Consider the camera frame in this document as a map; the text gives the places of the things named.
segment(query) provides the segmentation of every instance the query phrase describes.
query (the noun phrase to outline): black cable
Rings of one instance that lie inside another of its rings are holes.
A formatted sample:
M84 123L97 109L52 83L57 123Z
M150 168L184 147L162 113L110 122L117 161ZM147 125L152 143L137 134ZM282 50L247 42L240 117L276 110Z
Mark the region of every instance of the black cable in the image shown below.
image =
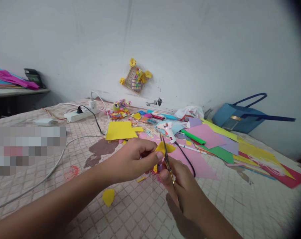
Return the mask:
M102 133L102 131L101 131L101 128L100 128L100 126L99 126L99 124L98 124L98 122L97 122L97 119L96 119L96 116L95 116L95 114L89 109L89 108L87 108L86 106L84 106L84 105L80 105L79 107L78 107L78 109L77 109L77 112L78 113L82 113L82 109L81 109L81 106L83 106L83 107L85 107L86 109L88 109L93 115L94 115L94 117L95 117L95 120L96 120L96 124L97 124L97 126L98 126L98 128L100 129L100 132L101 132L101 134L103 134L103 135L105 135L104 133Z
M189 159L187 158L187 156L185 155L185 153L183 152L183 150L181 149L181 147L179 146L179 144L177 142L175 142L175 144L180 148L181 152L183 153L183 155L185 156L186 160L188 161L188 163L190 164L192 170L193 170L193 177L196 177L196 171L194 170L191 162L189 161Z

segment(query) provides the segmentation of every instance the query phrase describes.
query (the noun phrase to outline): hand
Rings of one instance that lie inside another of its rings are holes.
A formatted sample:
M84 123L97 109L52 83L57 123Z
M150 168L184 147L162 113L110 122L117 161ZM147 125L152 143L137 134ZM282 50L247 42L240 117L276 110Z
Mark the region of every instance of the hand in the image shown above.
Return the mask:
M164 156L160 151L155 152L156 148L157 144L150 140L139 138L129 140L119 151L104 161L105 171L109 172L111 183L134 180L156 164L161 164Z
M183 207L184 215L189 220L198 223L203 213L203 205L207 197L197 184L189 168L181 161L169 157L169 166L176 176L176 187L178 196ZM168 193L179 207L176 191L170 173L163 169L159 174L160 180L167 189Z

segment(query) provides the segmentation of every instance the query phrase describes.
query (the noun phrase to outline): right hand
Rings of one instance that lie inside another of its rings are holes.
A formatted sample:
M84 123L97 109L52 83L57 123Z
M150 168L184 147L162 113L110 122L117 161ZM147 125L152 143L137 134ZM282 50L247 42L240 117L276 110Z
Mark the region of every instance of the right hand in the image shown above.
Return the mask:
M204 211L203 205L207 200L207 197L186 165L179 160L169 157L169 166L172 173L176 176L175 185L177 187L178 196L183 207L185 217L195 223L198 223ZM163 169L160 172L159 177L177 207L179 207L177 194L168 170Z

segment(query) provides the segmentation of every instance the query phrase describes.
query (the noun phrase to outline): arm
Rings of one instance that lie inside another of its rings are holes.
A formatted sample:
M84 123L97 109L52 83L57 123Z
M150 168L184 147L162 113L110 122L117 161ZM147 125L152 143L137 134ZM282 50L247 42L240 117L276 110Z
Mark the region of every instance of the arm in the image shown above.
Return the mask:
M129 140L109 159L1 220L0 238L47 238L48 232L66 226L108 186L153 168L163 158L156 147L148 140Z
M209 239L242 238L206 197L189 168L171 157L169 157L169 165L176 176L176 187L185 217L196 223ZM160 172L160 179L179 207L172 179L167 169Z

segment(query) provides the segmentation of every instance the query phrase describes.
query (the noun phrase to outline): power strip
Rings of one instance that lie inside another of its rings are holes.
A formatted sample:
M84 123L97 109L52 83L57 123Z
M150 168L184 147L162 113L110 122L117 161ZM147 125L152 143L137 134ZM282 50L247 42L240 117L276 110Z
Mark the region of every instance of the power strip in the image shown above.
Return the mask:
M99 110L98 109L90 109L94 114L98 114ZM64 114L64 117L67 118L67 122L68 123L73 123L76 122L78 120L84 119L86 117L89 116L93 116L92 113L90 111L86 111L83 113L77 113L76 111L70 112L70 113L66 113Z

